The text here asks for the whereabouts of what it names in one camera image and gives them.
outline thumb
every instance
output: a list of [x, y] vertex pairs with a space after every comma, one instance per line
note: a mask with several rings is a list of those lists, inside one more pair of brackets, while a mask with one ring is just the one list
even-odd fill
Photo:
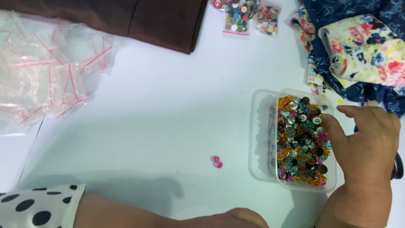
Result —
[[234, 208], [227, 213], [238, 220], [251, 222], [260, 228], [269, 228], [262, 216], [247, 208]]
[[330, 140], [330, 144], [332, 148], [338, 148], [339, 145], [346, 146], [347, 145], [347, 137], [345, 132], [343, 131], [342, 126], [340, 126], [339, 121], [329, 114], [323, 114], [322, 119], [326, 123], [326, 133], [328, 134], [328, 138]]

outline blue patterned fabric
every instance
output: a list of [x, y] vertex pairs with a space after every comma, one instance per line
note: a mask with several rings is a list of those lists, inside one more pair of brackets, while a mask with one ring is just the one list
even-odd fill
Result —
[[[316, 30], [341, 19], [371, 14], [405, 40], [404, 0], [302, 0]], [[363, 103], [367, 100], [383, 102], [386, 110], [402, 117], [405, 114], [405, 87], [382, 86], [358, 82], [343, 88], [329, 71], [329, 58], [319, 37], [312, 41], [315, 65], [321, 76], [344, 98]]]

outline white table surface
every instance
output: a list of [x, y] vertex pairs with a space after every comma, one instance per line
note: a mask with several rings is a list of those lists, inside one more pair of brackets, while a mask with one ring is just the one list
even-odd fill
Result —
[[[298, 7], [276, 2], [280, 21]], [[286, 23], [275, 38], [252, 31], [243, 41], [222, 37], [224, 18], [208, 7], [191, 55], [117, 37], [111, 76], [77, 112], [43, 122], [18, 188], [86, 183], [89, 192], [175, 219], [247, 207], [270, 227], [292, 228], [316, 216], [326, 194], [288, 191], [249, 172], [249, 145], [260, 134], [250, 130], [254, 93], [310, 92], [303, 84], [307, 53]], [[335, 112], [351, 134], [353, 120]], [[27, 154], [33, 138], [24, 137], [18, 151]], [[212, 155], [223, 168], [212, 166]], [[337, 186], [343, 183], [338, 167]], [[393, 186], [390, 225], [399, 227], [405, 185]]]

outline hand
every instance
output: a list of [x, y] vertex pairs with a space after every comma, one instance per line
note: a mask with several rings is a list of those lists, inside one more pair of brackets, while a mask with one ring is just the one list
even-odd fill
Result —
[[178, 223], [176, 228], [269, 228], [258, 213], [246, 208], [234, 208], [223, 214], [197, 217]]
[[358, 133], [346, 136], [335, 117], [322, 116], [346, 184], [372, 187], [389, 184], [399, 145], [398, 117], [380, 107], [339, 105], [337, 109], [354, 118], [358, 128]]

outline clear plastic box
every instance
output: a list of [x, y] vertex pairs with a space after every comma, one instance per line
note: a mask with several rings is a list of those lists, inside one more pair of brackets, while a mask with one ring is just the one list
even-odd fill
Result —
[[277, 176], [277, 119], [278, 119], [278, 98], [285, 97], [288, 95], [293, 95], [294, 97], [308, 97], [310, 103], [319, 105], [320, 110], [323, 114], [333, 115], [333, 106], [330, 101], [321, 95], [316, 95], [308, 92], [302, 92], [293, 89], [283, 89], [280, 91], [279, 95], [275, 97], [273, 105], [270, 106], [269, 110], [269, 154], [268, 154], [268, 166], [269, 171], [278, 183], [286, 189], [299, 190], [299, 191], [311, 191], [311, 192], [331, 192], [336, 186], [336, 158], [333, 151], [330, 151], [330, 156], [326, 161], [323, 162], [324, 165], [328, 167], [328, 172], [324, 175], [328, 180], [326, 185], [320, 187], [314, 187], [308, 185], [306, 182], [302, 181], [283, 181]]

